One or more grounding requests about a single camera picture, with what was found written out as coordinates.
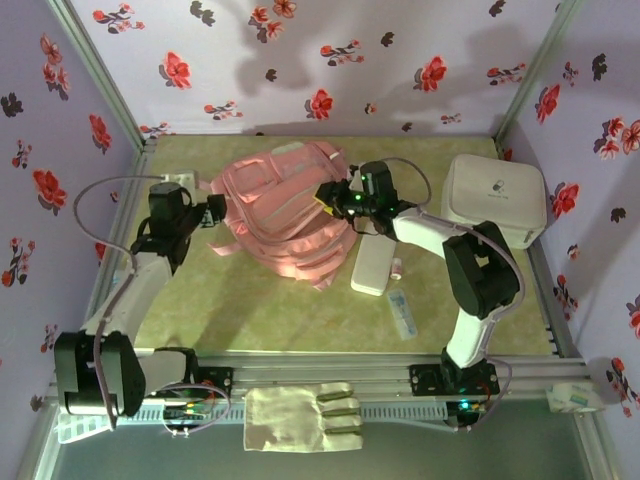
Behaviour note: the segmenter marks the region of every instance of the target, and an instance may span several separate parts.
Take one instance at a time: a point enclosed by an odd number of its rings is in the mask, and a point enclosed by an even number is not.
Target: white container
[[[494,222],[509,248],[525,249],[547,225],[544,179],[530,165],[462,154],[442,191],[442,216],[476,225]]]

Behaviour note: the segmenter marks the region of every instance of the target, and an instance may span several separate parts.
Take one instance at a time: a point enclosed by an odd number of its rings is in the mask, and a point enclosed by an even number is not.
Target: purple wall
[[[133,147],[46,2],[5,0],[0,18],[0,477],[9,479],[52,376],[53,341],[82,324],[98,273],[73,199],[126,173]],[[97,189],[81,205],[99,235],[119,189]]]
[[[638,24],[637,0],[585,2],[505,142],[545,175],[550,293],[609,400],[628,478],[640,472]]]

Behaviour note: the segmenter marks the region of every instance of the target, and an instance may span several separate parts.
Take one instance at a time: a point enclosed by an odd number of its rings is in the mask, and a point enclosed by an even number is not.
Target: small white box
[[[462,154],[442,190],[442,216],[476,225],[494,222],[509,248],[525,249],[544,231],[544,179],[530,165]]]

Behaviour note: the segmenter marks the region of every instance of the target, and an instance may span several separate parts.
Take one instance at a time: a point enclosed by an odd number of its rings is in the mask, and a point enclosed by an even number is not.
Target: metal bar
[[[68,0],[48,0],[48,3],[67,32],[69,40],[76,48],[98,90],[100,90],[107,104],[111,107],[127,138],[136,150],[141,150],[144,142],[133,115],[116,87],[113,78],[109,75],[75,8]]]
[[[531,64],[527,69],[520,88],[516,92],[515,97],[511,101],[511,105],[505,113],[500,127],[494,136],[496,142],[502,145],[504,139],[509,133],[509,130],[517,120],[518,116],[522,112],[529,96],[533,92],[536,81],[539,78],[539,74],[546,68],[550,58],[553,58],[555,49],[558,48],[560,41],[562,40],[571,20],[583,5],[585,0],[564,0],[560,3],[560,7],[556,12],[556,16],[549,27],[549,31],[545,35],[544,39],[538,51],[531,60]]]

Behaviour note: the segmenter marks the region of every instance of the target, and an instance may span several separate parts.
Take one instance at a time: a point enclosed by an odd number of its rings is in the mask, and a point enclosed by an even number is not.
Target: red flower
[[[622,117],[612,118],[609,122],[609,135],[617,137],[623,128],[624,122],[622,121]]]
[[[635,330],[636,338],[640,339],[640,311],[633,312],[631,314],[631,321],[629,326]]]
[[[282,22],[269,22],[267,24],[267,35],[269,35],[269,38],[277,38],[281,32],[284,32]]]
[[[62,67],[60,67],[58,71],[58,83],[65,92],[71,89],[71,85],[69,85],[69,74]]]
[[[622,150],[629,153],[640,148],[640,120],[636,120],[629,128],[625,128],[622,132]]]
[[[613,366],[616,368],[616,370],[618,370],[619,372],[624,372],[624,363],[622,363],[622,360],[620,360],[618,357],[613,357],[611,359],[611,363],[613,363]]]
[[[297,5],[289,0],[274,0],[275,5],[273,11],[276,15],[282,15],[285,18],[293,18],[293,12]]]
[[[42,67],[42,73],[44,73],[44,81],[47,83],[54,83],[56,81],[56,72],[49,63],[45,63]]]
[[[102,145],[103,149],[107,149],[111,146],[111,135],[107,133],[107,126],[102,121],[102,117],[98,115],[89,115],[89,122],[91,122],[91,133],[96,142]]]
[[[96,255],[98,256],[98,260],[102,260],[104,258],[104,252],[107,249],[107,246],[104,243],[96,242],[95,248],[96,248]]]
[[[615,140],[609,140],[600,149],[600,158],[602,160],[613,160],[619,151],[620,147],[618,147],[618,144],[615,142]]]
[[[67,201],[67,192],[60,188],[60,183],[51,170],[34,170],[33,180],[36,190],[42,199],[58,208],[64,207]]]
[[[6,270],[2,272],[2,285],[5,287],[11,286],[11,272],[7,272]]]
[[[433,57],[430,63],[424,66],[422,69],[422,89],[425,92],[431,90],[436,91],[438,89],[438,82],[444,78],[444,74],[447,71],[447,67],[444,64],[444,60],[439,55]]]
[[[311,97],[311,110],[313,115],[318,119],[329,118],[329,110],[333,107],[333,98],[329,96],[324,88],[319,89],[313,97]]]
[[[547,116],[551,115],[558,106],[559,93],[560,84],[556,84],[552,88],[547,89],[547,92],[542,96],[540,103],[536,105],[538,122],[540,122],[540,125],[544,123],[544,120],[547,118]]]
[[[191,88],[189,83],[189,64],[182,61],[178,55],[173,52],[167,53],[164,59],[164,68],[173,84],[180,90]]]
[[[269,16],[267,15],[267,7],[256,7],[253,9],[253,13],[251,16],[258,23],[264,23],[269,20]]]
[[[107,16],[104,14],[102,10],[95,10],[93,12],[93,19],[96,22],[99,22],[100,20],[104,20],[105,18],[107,18]]]
[[[47,56],[47,60],[51,65],[56,65],[62,61],[62,55],[60,55],[60,50],[58,49],[58,45],[52,43],[47,37],[46,33],[42,34],[40,37],[40,48],[42,52]]]
[[[559,218],[563,213],[569,213],[576,206],[576,199],[580,192],[580,186],[570,183],[564,186],[553,199],[553,214]]]

